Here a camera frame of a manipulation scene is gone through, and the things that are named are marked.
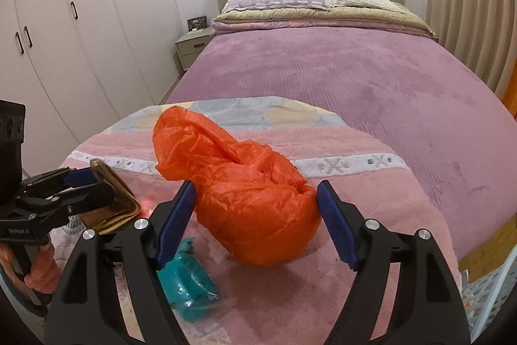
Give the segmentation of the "left hand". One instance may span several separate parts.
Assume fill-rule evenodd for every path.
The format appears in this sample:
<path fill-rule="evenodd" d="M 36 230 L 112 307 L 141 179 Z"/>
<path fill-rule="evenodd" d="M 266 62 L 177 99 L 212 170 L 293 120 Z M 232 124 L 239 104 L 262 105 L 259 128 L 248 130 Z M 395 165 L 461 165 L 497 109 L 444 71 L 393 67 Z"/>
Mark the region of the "left hand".
<path fill-rule="evenodd" d="M 14 254 L 6 245 L 1 245 L 1 265 L 8 279 L 20 292 L 28 288 L 44 294 L 53 294 L 59 283 L 60 269 L 54 259 L 54 247 L 51 243 L 41 246 L 36 258 L 32 261 L 31 272 L 21 281 L 13 268 Z"/>

